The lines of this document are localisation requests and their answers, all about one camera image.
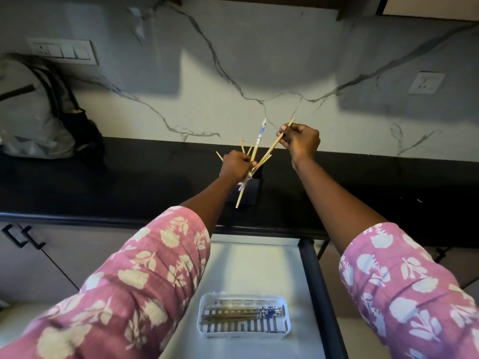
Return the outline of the person's right hand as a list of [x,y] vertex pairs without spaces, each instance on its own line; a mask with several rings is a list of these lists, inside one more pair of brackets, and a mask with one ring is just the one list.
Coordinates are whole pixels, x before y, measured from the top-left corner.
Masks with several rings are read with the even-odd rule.
[[287,149],[290,152],[293,163],[303,159],[313,159],[320,145],[318,130],[304,124],[297,125],[298,135],[290,149]]

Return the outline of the person's left hand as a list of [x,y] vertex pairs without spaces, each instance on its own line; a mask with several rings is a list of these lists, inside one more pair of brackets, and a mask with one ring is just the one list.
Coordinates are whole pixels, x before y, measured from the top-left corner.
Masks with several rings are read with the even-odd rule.
[[239,181],[239,155],[246,155],[241,151],[233,150],[223,156],[223,163],[220,169],[219,178],[231,184]]

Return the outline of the person's left forearm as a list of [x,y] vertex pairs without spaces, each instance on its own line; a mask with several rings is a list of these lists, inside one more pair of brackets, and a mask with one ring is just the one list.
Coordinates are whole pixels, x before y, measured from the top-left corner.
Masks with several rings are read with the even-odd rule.
[[207,188],[194,197],[182,202],[181,207],[195,212],[204,223],[209,236],[212,236],[230,192],[241,178],[233,175],[220,175]]

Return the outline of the person's right forearm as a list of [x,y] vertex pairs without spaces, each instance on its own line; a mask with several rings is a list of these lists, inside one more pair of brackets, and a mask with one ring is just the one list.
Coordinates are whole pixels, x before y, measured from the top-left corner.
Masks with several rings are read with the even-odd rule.
[[292,157],[292,165],[340,254],[360,233],[386,222],[386,218],[337,183],[312,156]]

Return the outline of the black chopstick holder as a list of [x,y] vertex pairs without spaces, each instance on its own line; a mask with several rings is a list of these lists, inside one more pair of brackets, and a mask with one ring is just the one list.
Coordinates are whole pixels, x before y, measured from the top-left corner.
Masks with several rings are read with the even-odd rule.
[[[264,180],[263,166],[248,180],[245,191],[239,203],[239,207],[247,205],[255,205],[259,199],[261,187]],[[236,206],[237,200],[241,193],[241,182],[230,192],[227,202]]]

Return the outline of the white open drawer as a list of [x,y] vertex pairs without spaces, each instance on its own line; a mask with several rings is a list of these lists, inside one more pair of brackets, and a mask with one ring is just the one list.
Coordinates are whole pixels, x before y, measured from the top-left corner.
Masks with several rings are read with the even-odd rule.
[[[200,299],[220,292],[284,297],[290,334],[282,340],[201,337]],[[325,359],[298,248],[212,242],[196,293],[159,359]]]

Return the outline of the dark overhead cabinet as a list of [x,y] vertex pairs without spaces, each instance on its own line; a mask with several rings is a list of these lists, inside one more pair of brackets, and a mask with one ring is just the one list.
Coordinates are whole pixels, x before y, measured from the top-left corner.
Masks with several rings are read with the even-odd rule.
[[[183,0],[166,0],[182,6]],[[337,20],[356,16],[382,15],[388,0],[221,0],[267,5],[304,6],[337,10]]]

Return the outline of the white slotted plastic basket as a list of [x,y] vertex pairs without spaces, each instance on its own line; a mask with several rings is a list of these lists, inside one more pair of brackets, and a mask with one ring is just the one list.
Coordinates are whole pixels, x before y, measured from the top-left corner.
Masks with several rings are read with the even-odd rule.
[[[281,317],[244,322],[224,322],[201,325],[203,308],[207,306],[278,306],[283,308]],[[278,295],[207,293],[200,299],[196,324],[197,330],[205,338],[227,338],[243,340],[282,340],[291,332],[291,321],[286,299]]]

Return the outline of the pink floral left sleeve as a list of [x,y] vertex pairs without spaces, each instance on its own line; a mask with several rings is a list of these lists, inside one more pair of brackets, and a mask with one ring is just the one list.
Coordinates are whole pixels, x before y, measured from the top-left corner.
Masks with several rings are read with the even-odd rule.
[[1,348],[0,359],[159,359],[209,256],[200,217],[171,207]]

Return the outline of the pink floral sleeve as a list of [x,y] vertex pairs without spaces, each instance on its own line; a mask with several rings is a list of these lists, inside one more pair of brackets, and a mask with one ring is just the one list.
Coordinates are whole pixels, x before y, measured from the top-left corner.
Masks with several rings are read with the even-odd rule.
[[479,359],[479,308],[454,275],[398,225],[349,244],[341,280],[392,359]]
[[159,359],[209,256],[200,217],[171,207],[1,348],[0,359]]

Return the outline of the pink floral right sleeve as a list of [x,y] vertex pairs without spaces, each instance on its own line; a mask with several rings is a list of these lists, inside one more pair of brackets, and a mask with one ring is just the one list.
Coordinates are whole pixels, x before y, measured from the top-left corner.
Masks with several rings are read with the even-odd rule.
[[454,275],[398,225],[349,244],[341,280],[392,359],[479,359],[479,308]]

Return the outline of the grey backpack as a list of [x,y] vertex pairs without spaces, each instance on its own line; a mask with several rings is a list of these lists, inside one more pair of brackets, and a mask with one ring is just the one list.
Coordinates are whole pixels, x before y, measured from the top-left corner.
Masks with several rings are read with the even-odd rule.
[[10,156],[47,160],[105,153],[102,134],[63,72],[24,54],[0,56],[0,147]]

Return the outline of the white wall socket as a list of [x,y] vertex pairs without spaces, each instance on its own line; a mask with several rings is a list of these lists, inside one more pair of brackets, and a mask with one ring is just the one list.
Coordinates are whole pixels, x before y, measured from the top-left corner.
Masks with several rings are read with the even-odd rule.
[[446,73],[420,71],[416,74],[408,93],[432,95],[441,86]]

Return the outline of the white switch panel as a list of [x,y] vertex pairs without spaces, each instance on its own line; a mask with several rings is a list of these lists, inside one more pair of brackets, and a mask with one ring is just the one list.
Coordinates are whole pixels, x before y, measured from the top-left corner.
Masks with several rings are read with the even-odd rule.
[[99,66],[91,41],[27,38],[32,53],[61,64]]

